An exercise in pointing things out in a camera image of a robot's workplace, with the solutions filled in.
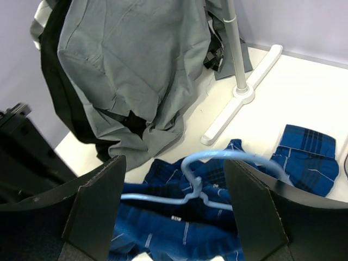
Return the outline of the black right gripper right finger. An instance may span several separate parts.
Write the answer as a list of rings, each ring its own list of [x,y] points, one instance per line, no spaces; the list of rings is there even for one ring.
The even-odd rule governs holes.
[[[241,161],[224,161],[245,260],[288,260],[288,238],[269,190]]]

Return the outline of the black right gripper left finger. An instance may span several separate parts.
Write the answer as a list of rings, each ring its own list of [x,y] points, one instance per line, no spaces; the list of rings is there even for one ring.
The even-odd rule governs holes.
[[[80,186],[62,234],[62,260],[107,260],[126,173],[117,156]]]

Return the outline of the light blue hanger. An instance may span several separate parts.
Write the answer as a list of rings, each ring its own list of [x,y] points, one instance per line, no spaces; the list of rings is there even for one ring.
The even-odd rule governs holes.
[[[204,150],[194,154],[191,154],[184,158],[181,163],[181,170],[189,183],[192,185],[192,192],[185,195],[184,198],[167,198],[153,195],[145,195],[145,194],[132,194],[126,193],[121,195],[121,200],[138,200],[138,201],[149,201],[155,203],[163,203],[163,204],[171,204],[171,205],[184,205],[188,203],[188,201],[199,198],[203,201],[204,205],[210,208],[215,209],[223,209],[227,211],[232,211],[233,208],[230,204],[219,203],[209,200],[207,194],[202,191],[203,182],[201,177],[196,177],[191,170],[190,164],[200,160],[200,159],[208,159],[208,158],[216,158],[216,159],[227,159],[227,160],[242,160],[248,162],[254,162],[261,165],[264,165],[271,171],[273,171],[278,180],[281,182],[293,186],[293,183],[290,180],[290,176],[286,174],[286,172],[279,166],[279,164],[275,163],[272,160],[267,160],[266,158],[245,152],[238,152],[234,150]]]

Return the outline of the blue plaid shirt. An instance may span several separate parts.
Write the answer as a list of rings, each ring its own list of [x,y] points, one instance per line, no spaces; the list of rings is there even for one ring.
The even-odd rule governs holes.
[[[333,137],[286,125],[271,160],[289,175],[293,185],[325,197],[339,174]],[[184,198],[192,192],[180,166],[155,159],[141,184],[125,183],[123,194]],[[190,164],[203,181],[210,200],[231,204],[223,160]],[[245,260],[234,214],[204,205],[199,198],[184,205],[122,200],[107,260],[132,260],[147,253],[153,260]]]

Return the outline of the grey shirt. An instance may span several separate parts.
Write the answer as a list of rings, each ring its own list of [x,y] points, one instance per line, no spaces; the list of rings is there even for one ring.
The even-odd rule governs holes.
[[[72,1],[57,56],[94,134],[131,170],[184,133],[220,1]]]

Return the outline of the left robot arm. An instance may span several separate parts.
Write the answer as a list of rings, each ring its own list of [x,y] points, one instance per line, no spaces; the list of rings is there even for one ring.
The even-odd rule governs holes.
[[[17,203],[76,175],[31,122],[27,104],[1,112],[1,203]]]

